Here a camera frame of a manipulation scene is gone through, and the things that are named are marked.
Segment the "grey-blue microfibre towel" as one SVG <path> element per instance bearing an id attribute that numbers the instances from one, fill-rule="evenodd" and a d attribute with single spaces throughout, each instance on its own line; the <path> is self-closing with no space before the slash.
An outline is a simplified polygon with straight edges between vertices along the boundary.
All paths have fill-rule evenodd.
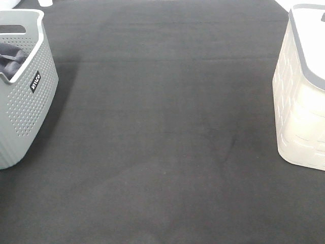
<path id="1" fill-rule="evenodd" d="M 26 59 L 27 55 L 21 48 L 8 43 L 1 43 L 1 73 L 8 80 L 11 80 Z"/>

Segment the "grey perforated laundry basket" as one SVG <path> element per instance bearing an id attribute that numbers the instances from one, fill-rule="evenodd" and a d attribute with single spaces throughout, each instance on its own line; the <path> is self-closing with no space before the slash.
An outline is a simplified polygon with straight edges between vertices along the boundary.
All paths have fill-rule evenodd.
<path id="1" fill-rule="evenodd" d="M 25 156 L 58 85 L 43 17 L 43 11 L 34 9 L 1 11 L 1 25 L 20 25 L 25 29 L 23 33 L 2 33 L 1 43 L 20 48 L 26 55 L 11 79 L 1 73 L 1 169 L 17 164 Z"/>

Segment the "translucent white storage bin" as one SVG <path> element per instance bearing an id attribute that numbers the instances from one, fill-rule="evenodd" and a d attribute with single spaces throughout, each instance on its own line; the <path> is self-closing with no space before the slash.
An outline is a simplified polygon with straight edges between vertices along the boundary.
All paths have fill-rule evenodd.
<path id="1" fill-rule="evenodd" d="M 272 90 L 280 156 L 324 170 L 324 2 L 291 7 Z"/>

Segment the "white cup at table edge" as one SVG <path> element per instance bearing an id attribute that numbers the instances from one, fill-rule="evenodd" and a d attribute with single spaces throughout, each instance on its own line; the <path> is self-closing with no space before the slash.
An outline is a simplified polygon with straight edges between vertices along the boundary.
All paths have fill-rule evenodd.
<path id="1" fill-rule="evenodd" d="M 50 7 L 53 5 L 53 0 L 38 0 L 41 7 Z"/>

